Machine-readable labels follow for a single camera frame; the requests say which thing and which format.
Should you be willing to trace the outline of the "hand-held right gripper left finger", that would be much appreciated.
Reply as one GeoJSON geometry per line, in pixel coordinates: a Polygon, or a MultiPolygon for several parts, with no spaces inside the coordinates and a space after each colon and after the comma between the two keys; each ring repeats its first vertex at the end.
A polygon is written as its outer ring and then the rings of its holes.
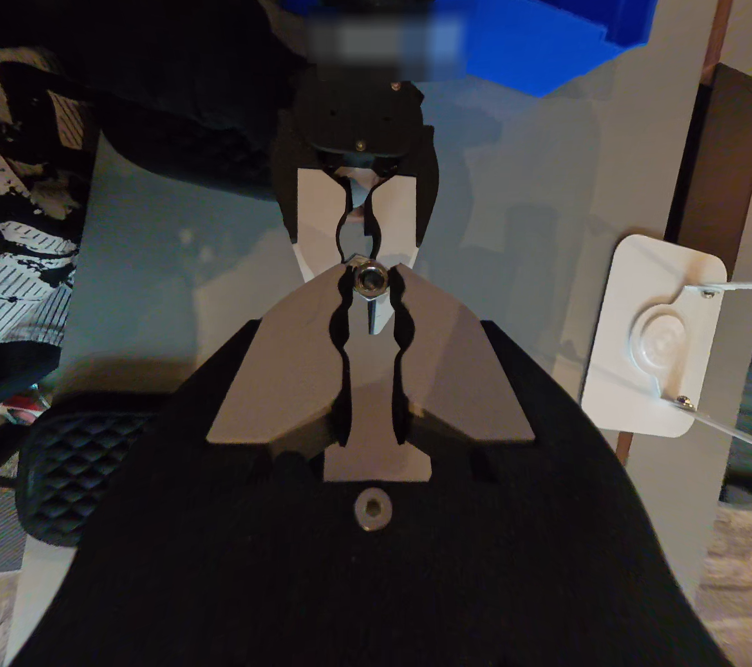
{"type": "Polygon", "coordinates": [[[353,269],[337,265],[261,319],[206,439],[266,449],[345,446],[352,428],[345,345],[353,269]]]}

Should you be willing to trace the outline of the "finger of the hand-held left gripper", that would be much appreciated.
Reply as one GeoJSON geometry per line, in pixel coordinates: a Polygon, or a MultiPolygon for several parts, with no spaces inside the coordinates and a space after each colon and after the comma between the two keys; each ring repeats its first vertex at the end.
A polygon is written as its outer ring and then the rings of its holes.
{"type": "Polygon", "coordinates": [[[296,259],[309,282],[344,262],[340,233],[351,211],[351,187],[322,169],[297,172],[296,259]]]}
{"type": "Polygon", "coordinates": [[[417,178],[394,175],[374,186],[366,201],[371,258],[387,268],[414,266],[418,256],[417,178]]]}

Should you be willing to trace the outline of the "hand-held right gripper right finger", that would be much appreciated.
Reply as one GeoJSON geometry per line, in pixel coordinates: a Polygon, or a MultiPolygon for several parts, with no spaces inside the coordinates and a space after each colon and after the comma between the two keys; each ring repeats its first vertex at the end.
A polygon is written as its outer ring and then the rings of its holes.
{"type": "Polygon", "coordinates": [[[398,443],[435,433],[527,444],[532,427],[484,326],[463,303],[404,264],[390,269],[394,311],[392,428],[398,443]]]}

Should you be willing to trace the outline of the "silver hex nut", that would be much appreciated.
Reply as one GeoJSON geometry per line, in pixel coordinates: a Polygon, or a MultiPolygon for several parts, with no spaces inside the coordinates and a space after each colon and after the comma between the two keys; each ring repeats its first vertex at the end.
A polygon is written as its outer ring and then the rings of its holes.
{"type": "Polygon", "coordinates": [[[363,299],[371,302],[388,292],[389,272],[377,260],[356,255],[348,261],[347,267],[352,271],[353,292],[363,299]]]}

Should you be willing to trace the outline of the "person's left forearm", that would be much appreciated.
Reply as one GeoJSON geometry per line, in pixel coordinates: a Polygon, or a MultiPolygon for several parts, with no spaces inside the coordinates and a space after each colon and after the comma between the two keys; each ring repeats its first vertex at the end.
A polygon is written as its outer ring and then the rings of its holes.
{"type": "Polygon", "coordinates": [[[307,64],[258,0],[2,0],[2,46],[51,52],[134,165],[275,198],[278,112],[307,64]]]}

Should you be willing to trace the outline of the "white document stand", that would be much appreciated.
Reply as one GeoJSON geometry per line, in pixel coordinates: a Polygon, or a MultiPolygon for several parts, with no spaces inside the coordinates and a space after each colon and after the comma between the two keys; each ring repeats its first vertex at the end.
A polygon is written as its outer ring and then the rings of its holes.
{"type": "Polygon", "coordinates": [[[616,247],[580,398],[599,429],[678,438],[700,422],[750,437],[698,410],[728,281],[719,257],[640,234],[616,247]]]}

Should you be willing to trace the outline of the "black white patterned clothing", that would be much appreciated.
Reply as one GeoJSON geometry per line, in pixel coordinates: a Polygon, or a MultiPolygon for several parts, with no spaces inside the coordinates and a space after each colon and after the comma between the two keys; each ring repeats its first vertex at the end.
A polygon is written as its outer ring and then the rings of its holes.
{"type": "Polygon", "coordinates": [[[2,402],[60,363],[98,143],[86,94],[50,54],[2,49],[2,402]]]}

